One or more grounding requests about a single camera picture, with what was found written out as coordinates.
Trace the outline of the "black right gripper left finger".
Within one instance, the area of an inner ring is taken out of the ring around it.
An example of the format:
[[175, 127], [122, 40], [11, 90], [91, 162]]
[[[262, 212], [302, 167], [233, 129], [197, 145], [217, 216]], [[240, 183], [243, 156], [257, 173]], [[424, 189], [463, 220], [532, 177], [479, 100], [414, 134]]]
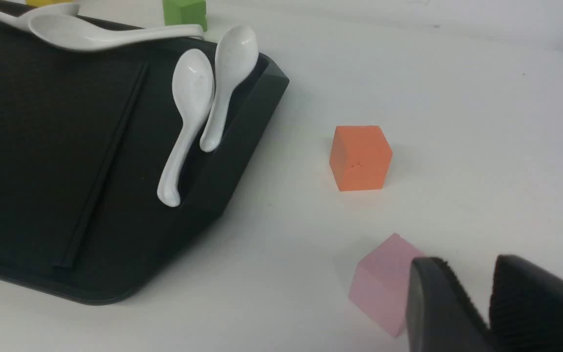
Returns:
[[485, 321], [444, 259], [413, 259], [405, 319], [411, 352], [493, 351]]

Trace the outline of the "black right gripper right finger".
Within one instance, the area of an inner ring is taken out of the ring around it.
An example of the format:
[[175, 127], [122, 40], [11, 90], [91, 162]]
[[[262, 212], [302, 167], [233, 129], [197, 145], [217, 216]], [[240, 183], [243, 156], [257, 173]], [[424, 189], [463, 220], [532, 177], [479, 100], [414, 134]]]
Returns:
[[563, 279], [519, 256], [498, 256], [489, 321], [506, 352], [563, 352]]

